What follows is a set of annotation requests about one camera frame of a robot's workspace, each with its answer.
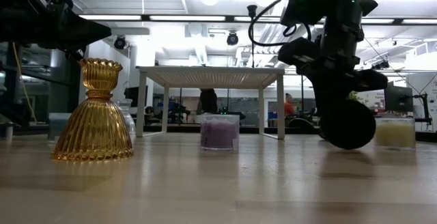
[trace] blue object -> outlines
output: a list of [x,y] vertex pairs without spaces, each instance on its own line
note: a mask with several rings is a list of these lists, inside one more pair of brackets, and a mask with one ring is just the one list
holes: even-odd
[[269,112],[267,116],[267,119],[278,119],[278,113],[276,112]]
[[[164,107],[164,104],[159,102],[158,103],[158,107]],[[174,110],[174,109],[176,109],[176,103],[170,103],[169,102],[169,110],[171,111],[171,110]]]

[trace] person in red shirt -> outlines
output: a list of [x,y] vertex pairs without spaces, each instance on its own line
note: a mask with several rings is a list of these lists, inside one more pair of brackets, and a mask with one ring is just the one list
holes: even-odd
[[284,104],[285,116],[293,115],[296,110],[292,101],[293,101],[292,96],[289,94],[285,94],[285,104]]

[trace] black wire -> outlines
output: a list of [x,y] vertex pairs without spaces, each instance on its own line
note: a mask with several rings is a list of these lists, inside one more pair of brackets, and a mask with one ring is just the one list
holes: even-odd
[[[367,43],[369,43],[369,45],[370,45],[370,47],[372,47],[372,49],[375,51],[375,53],[376,54],[378,54],[378,56],[382,59],[382,60],[384,60],[385,61],[385,59],[381,56],[381,54],[375,49],[375,47],[373,47],[373,45],[369,42],[369,40],[367,39],[367,38],[364,38],[366,41],[367,41]],[[434,78],[436,78],[436,76],[437,76],[437,74],[434,76],[434,77],[432,77],[432,79],[431,79],[431,81],[429,81],[429,83],[419,92],[419,91],[417,91],[417,89],[415,88],[415,87],[413,87],[413,85],[411,85],[411,83],[409,83],[408,81],[407,81],[407,79],[405,78],[405,77],[403,77],[401,74],[399,74],[393,67],[391,67],[391,65],[389,64],[389,67],[392,69],[392,70],[394,70],[395,71],[395,73],[398,75],[398,76],[400,76],[407,84],[409,84],[409,86],[411,87],[411,88],[413,88],[416,92],[417,92],[417,94],[418,95],[421,95],[421,92],[425,89],[425,87],[427,87],[431,82],[432,82],[432,80],[434,80]],[[422,102],[422,99],[421,98],[419,98],[419,101],[420,101],[420,103],[422,104],[422,106],[423,107],[425,107],[425,105],[423,104],[423,102]]]
[[279,2],[281,2],[281,0],[275,0],[273,1],[273,3],[271,3],[269,6],[267,6],[266,8],[264,8],[264,10],[262,10],[251,22],[251,24],[249,25],[249,39],[252,41],[252,43],[258,45],[258,46],[283,46],[285,44],[287,44],[288,42],[278,42],[278,43],[261,43],[261,42],[257,42],[255,39],[253,39],[253,26],[255,25],[255,23],[258,21],[258,19],[264,15],[268,10],[272,9],[276,4],[278,4]]
[[[292,31],[291,33],[288,33],[288,31],[289,31],[292,27],[293,27],[293,31]],[[284,32],[282,32],[282,35],[283,35],[284,37],[290,37],[290,36],[294,35],[294,33],[296,33],[297,28],[298,28],[298,27],[297,27],[296,25],[294,25],[294,26],[288,26],[288,27],[284,30]]]
[[[376,54],[378,54],[378,56],[385,61],[385,59],[381,56],[381,54],[375,49],[375,47],[373,47],[373,45],[370,43],[370,41],[367,38],[364,38],[364,40],[367,41],[367,43],[369,43],[370,47],[372,47],[372,49],[375,51]],[[415,87],[413,87],[405,77],[403,77],[400,73],[398,73],[398,71],[396,71],[393,67],[391,67],[391,65],[389,64],[389,67],[395,71],[395,73],[400,76],[407,84],[409,84],[409,86],[411,86],[411,88],[413,88],[419,95],[421,94],[419,91],[417,91],[417,89]]]
[[305,29],[307,30],[307,34],[308,34],[307,39],[308,39],[308,40],[311,40],[311,30],[309,29],[308,24],[303,23],[303,26],[304,26]]
[[255,44],[252,42],[252,68],[255,67]]
[[429,84],[431,84],[431,82],[436,78],[436,76],[437,73],[431,78],[431,80],[429,80],[429,83],[424,88],[422,88],[421,92],[423,92],[423,90],[425,90],[429,86]]
[[[264,8],[264,10],[262,10],[252,21],[251,24],[249,25],[249,39],[251,40],[252,43],[258,45],[258,46],[283,46],[289,42],[278,42],[278,43],[261,43],[261,42],[257,42],[254,38],[253,38],[253,26],[255,25],[255,23],[258,21],[259,18],[261,18],[262,15],[264,15],[268,10],[272,9],[276,4],[278,4],[279,2],[281,2],[282,0],[275,0],[273,1],[273,3],[271,3],[269,6],[267,6],[266,8]],[[305,29],[307,30],[307,39],[311,40],[311,30],[308,26],[308,24],[303,23],[303,25],[305,26]],[[287,33],[288,30],[290,30],[290,27],[287,27],[287,29],[285,29],[284,33]]]

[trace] table leg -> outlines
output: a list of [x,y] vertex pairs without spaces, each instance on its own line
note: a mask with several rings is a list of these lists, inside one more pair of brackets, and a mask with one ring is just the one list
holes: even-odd
[[14,136],[14,127],[13,126],[8,126],[6,128],[6,141],[8,143],[12,142],[12,137]]
[[162,132],[167,131],[167,123],[169,121],[169,91],[168,84],[164,85],[164,107],[163,107],[163,129]]
[[285,138],[285,112],[284,112],[284,76],[277,75],[277,100],[278,100],[278,139]]
[[139,90],[138,90],[138,104],[137,104],[137,132],[138,138],[143,136],[144,128],[144,104],[145,104],[145,86],[147,81],[147,73],[140,72],[139,74]]
[[264,134],[264,88],[263,87],[260,87],[258,90],[258,103],[259,103],[258,127],[259,127],[259,133],[262,135]]

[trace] person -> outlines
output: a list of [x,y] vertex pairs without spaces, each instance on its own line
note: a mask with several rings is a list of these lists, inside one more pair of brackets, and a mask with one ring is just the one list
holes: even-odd
[[285,94],[285,104],[284,104],[285,116],[293,115],[296,110],[292,101],[293,101],[293,97],[289,94]]
[[200,89],[200,103],[204,113],[217,112],[217,95],[213,89]]
[[145,108],[145,116],[148,116],[149,118],[153,118],[155,116],[155,112],[153,110],[153,107],[146,107]]

